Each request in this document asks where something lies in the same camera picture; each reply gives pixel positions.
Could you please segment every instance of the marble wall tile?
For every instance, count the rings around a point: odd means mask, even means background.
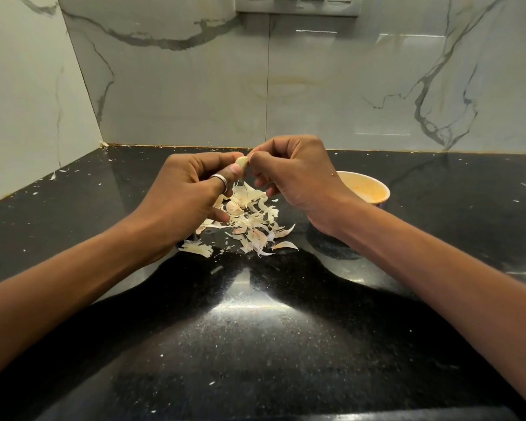
[[[267,138],[328,148],[526,152],[526,0],[364,0],[274,16]]]
[[[60,0],[107,142],[265,139],[268,15],[233,0]]]
[[[97,149],[57,0],[0,0],[0,198]]]

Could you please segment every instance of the silver ring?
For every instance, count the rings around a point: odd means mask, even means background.
[[[222,191],[223,194],[225,194],[226,192],[228,192],[228,180],[226,180],[224,178],[223,175],[220,175],[220,174],[213,174],[212,176],[210,176],[209,178],[212,178],[212,177],[217,177],[219,178],[220,180],[222,180],[222,183],[224,183],[224,190]]]

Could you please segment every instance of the pile of garlic peels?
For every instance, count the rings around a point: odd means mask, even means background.
[[[279,210],[274,205],[267,206],[265,204],[268,200],[265,192],[254,189],[247,183],[234,186],[232,191],[233,194],[227,201],[225,201],[227,198],[224,195],[220,195],[214,204],[215,208],[224,210],[230,215],[228,224],[221,225],[218,222],[206,219],[196,230],[196,233],[200,234],[207,228],[232,228],[231,233],[225,233],[242,244],[240,249],[245,254],[254,251],[259,256],[272,255],[273,253],[265,252],[264,248],[273,243],[275,239],[288,235],[295,225],[290,229],[278,225],[276,218],[279,215]],[[298,250],[292,242],[284,241],[274,245],[271,251],[279,248]],[[207,258],[213,252],[212,247],[203,244],[201,240],[185,240],[183,246],[178,250],[200,254]]]

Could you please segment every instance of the hand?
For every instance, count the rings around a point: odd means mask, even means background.
[[[176,154],[166,160],[142,203],[121,222],[138,231],[145,245],[152,245],[149,263],[167,254],[205,219],[230,220],[227,213],[213,207],[224,183],[208,177],[214,173],[224,176],[230,188],[226,195],[231,196],[232,183],[242,175],[241,167],[234,164],[240,156],[240,152],[207,152]]]
[[[269,197],[282,193],[323,233],[331,234],[329,221],[337,202],[351,199],[365,203],[343,184],[316,136],[274,137],[247,156],[257,177],[255,185],[267,185]]]

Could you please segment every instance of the skin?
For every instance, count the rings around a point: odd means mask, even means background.
[[[241,153],[172,155],[142,204],[106,232],[0,283],[0,371],[134,270],[167,254],[242,175]],[[249,155],[255,184],[282,193],[446,318],[526,399],[526,285],[358,198],[315,136],[279,136]]]

